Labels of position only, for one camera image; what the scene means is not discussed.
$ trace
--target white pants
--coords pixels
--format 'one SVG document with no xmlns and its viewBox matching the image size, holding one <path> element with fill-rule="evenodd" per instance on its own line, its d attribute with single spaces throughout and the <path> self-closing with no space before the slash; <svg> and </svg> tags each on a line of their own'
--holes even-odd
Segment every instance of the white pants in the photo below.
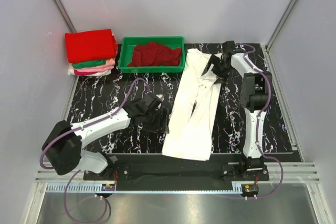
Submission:
<svg viewBox="0 0 336 224">
<path fill-rule="evenodd" d="M 170 133 L 166 135 L 162 149 L 165 156 L 201 161 L 210 158 L 221 88 L 220 84 L 214 84 L 217 76 L 211 71 L 213 66 L 201 76 L 210 56 L 197 49 L 188 50 L 169 121 Z"/>
</svg>

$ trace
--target green bin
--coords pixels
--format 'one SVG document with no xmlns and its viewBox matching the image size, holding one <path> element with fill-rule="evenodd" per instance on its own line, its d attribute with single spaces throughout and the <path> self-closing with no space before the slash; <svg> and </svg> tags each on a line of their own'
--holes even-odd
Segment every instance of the green bin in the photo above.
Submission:
<svg viewBox="0 0 336 224">
<path fill-rule="evenodd" d="M 180 64 L 178 66 L 149 66 L 149 67 L 128 67 L 133 57 L 136 45 L 145 45 L 149 42 L 156 42 L 166 45 L 172 49 L 182 48 Z M 122 40 L 121 52 L 118 67 L 123 73 L 180 73 L 185 65 L 184 38 L 174 37 L 125 37 Z"/>
</svg>

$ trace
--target metal floor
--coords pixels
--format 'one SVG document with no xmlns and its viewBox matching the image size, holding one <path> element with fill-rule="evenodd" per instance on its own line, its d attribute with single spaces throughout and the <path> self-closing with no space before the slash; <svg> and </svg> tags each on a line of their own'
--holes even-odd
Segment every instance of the metal floor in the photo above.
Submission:
<svg viewBox="0 0 336 224">
<path fill-rule="evenodd" d="M 270 184 L 260 185 L 260 195 L 272 191 Z M 68 208 L 90 194 L 68 194 Z M 318 223 L 304 184 L 284 184 L 279 191 L 260 200 L 225 199 L 225 195 L 193 194 L 115 194 L 108 198 L 111 216 L 100 223 L 107 224 L 315 224 Z M 96 220 L 104 210 L 104 203 L 90 199 L 74 208 L 71 214 L 80 221 Z M 63 194 L 46 193 L 38 224 L 70 224 L 64 213 Z"/>
</svg>

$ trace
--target black marble table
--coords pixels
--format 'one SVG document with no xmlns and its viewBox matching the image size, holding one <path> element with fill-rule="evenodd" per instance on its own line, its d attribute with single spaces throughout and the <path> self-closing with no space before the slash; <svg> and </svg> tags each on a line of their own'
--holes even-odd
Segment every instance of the black marble table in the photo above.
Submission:
<svg viewBox="0 0 336 224">
<path fill-rule="evenodd" d="M 258 68 L 268 70 L 260 44 L 251 45 L 256 47 L 256 52 L 249 54 L 251 61 Z M 197 48 L 208 54 L 222 52 L 221 44 L 185 44 L 185 54 L 190 48 Z M 163 106 L 171 111 L 181 76 L 182 73 L 123 74 L 116 68 L 105 77 L 79 77 L 68 121 L 76 123 L 91 119 L 117 107 L 137 77 L 144 78 L 155 94 L 163 94 Z M 239 103 L 241 86 L 241 76 L 236 70 L 230 73 L 227 83 L 222 84 L 213 129 L 213 153 L 239 153 L 244 146 L 246 122 L 244 109 Z M 132 92 L 131 99 L 140 98 L 143 94 L 144 84 L 139 83 Z M 87 150 L 103 151 L 107 154 L 161 153 L 164 138 L 164 134 L 144 132 L 142 126 L 138 125 L 110 133 L 88 145 Z M 292 152 L 273 88 L 263 140 L 265 152 Z"/>
</svg>

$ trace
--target white wall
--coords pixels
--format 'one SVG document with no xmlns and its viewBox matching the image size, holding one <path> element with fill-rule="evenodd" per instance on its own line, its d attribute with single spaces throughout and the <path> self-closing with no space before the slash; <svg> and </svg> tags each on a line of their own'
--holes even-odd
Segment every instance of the white wall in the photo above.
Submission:
<svg viewBox="0 0 336 224">
<path fill-rule="evenodd" d="M 187 42 L 268 42 L 290 0 L 62 0 L 78 31 L 181 35 Z"/>
<path fill-rule="evenodd" d="M 18 224 L 72 77 L 68 30 L 52 0 L 0 0 L 0 6 L 0 222 Z"/>
<path fill-rule="evenodd" d="M 307 161 L 336 220 L 336 0 L 299 0 L 271 56 Z"/>
</svg>

